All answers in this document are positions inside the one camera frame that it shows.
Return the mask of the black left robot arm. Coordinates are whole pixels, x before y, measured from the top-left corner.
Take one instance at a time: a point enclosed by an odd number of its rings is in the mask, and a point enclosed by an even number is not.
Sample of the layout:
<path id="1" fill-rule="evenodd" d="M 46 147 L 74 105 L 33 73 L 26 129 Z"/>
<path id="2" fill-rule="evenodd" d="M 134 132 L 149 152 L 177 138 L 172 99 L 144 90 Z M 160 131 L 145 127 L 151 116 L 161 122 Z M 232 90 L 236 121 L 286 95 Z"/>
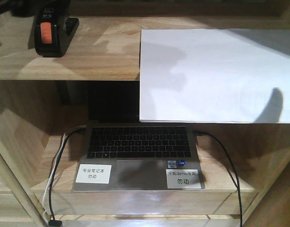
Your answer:
<path id="1" fill-rule="evenodd" d="M 10 11 L 13 16 L 32 16 L 40 5 L 40 0 L 0 0 L 0 15 Z"/>

